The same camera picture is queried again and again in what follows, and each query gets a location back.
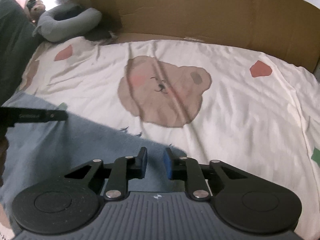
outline gray ribbed base plate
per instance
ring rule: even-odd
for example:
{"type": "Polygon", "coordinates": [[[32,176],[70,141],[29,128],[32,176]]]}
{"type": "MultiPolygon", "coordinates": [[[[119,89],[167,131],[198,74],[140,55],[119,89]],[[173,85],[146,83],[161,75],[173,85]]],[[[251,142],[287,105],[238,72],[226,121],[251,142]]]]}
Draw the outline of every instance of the gray ribbed base plate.
{"type": "Polygon", "coordinates": [[[119,202],[108,202],[91,224],[59,236],[27,231],[15,240],[301,240],[293,232],[276,236],[243,234],[224,224],[206,202],[184,192],[131,192],[119,202]]]}

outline blue blanket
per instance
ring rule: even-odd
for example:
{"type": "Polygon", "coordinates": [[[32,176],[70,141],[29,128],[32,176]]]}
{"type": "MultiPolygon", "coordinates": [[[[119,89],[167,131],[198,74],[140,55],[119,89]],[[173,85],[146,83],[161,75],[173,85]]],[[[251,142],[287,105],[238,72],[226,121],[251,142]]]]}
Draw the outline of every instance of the blue blanket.
{"type": "MultiPolygon", "coordinates": [[[[4,106],[57,109],[56,106],[18,92],[4,106]]],[[[169,181],[163,164],[163,151],[167,146],[114,130],[74,114],[63,122],[16,124],[9,128],[9,149],[0,188],[0,202],[15,234],[19,228],[12,219],[11,205],[23,189],[40,181],[67,172],[92,159],[112,163],[126,155],[136,156],[141,147],[148,149],[145,179],[129,181],[134,191],[183,191],[182,181],[169,181]]],[[[185,153],[173,149],[176,155],[185,153]]]]}

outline gray neck pillow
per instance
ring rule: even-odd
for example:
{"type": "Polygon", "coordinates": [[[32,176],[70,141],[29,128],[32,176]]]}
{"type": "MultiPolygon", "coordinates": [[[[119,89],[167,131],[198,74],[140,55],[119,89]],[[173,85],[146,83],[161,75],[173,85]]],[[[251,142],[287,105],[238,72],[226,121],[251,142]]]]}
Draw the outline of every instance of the gray neck pillow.
{"type": "Polygon", "coordinates": [[[74,14],[75,10],[79,10],[79,5],[66,3],[45,11],[39,18],[34,34],[38,32],[48,41],[61,42],[84,35],[96,27],[102,18],[101,12],[94,8],[68,18],[68,14],[74,14]],[[61,19],[61,15],[65,15],[67,19],[56,20],[61,19]]]}

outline dark green pillow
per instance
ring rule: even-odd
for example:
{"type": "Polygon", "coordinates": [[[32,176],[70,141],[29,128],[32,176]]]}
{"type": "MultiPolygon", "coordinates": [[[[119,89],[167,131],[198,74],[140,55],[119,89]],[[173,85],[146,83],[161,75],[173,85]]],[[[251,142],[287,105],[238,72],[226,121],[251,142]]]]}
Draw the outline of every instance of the dark green pillow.
{"type": "Polygon", "coordinates": [[[15,0],[0,0],[0,106],[15,92],[39,44],[35,26],[15,0]]]}

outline white bedsheet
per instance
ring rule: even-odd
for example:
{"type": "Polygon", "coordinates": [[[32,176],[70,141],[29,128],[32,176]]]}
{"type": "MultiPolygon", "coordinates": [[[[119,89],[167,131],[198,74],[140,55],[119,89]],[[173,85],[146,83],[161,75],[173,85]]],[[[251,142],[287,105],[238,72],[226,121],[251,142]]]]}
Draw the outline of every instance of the white bedsheet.
{"type": "MultiPolygon", "coordinates": [[[[69,111],[92,121],[173,144],[199,163],[219,159],[280,184],[302,202],[295,232],[307,240],[320,237],[320,168],[311,160],[314,148],[320,149],[320,85],[302,67],[220,45],[146,41],[99,46],[77,37],[60,45],[43,43],[20,88],[56,105],[66,103],[69,111]],[[124,108],[119,82],[128,60],[137,56],[196,66],[211,76],[190,124],[164,127],[124,108]],[[269,76],[252,77],[250,68],[258,60],[271,68],[269,76]]],[[[154,102],[148,95],[144,104],[154,102]]]]}

